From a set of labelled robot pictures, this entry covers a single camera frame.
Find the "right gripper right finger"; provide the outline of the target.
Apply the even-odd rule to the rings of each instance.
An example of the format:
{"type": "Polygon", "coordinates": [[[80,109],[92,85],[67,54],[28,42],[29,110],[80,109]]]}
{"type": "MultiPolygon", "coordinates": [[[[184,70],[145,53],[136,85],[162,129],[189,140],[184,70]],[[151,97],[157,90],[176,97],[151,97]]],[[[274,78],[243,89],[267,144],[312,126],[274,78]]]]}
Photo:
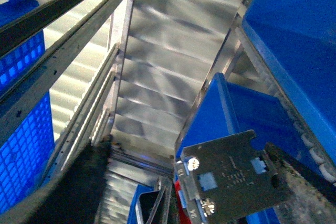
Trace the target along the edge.
{"type": "Polygon", "coordinates": [[[335,185],[273,143],[265,151],[290,189],[289,199],[274,207],[280,223],[335,223],[335,185]]]}

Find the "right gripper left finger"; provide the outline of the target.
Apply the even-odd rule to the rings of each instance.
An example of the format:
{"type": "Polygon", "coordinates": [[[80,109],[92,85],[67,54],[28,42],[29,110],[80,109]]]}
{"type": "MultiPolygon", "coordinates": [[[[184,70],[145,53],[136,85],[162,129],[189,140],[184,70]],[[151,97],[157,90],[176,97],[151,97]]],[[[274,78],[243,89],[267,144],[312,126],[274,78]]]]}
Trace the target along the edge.
{"type": "Polygon", "coordinates": [[[87,144],[64,173],[1,215],[1,223],[94,223],[111,140],[87,144]]]}

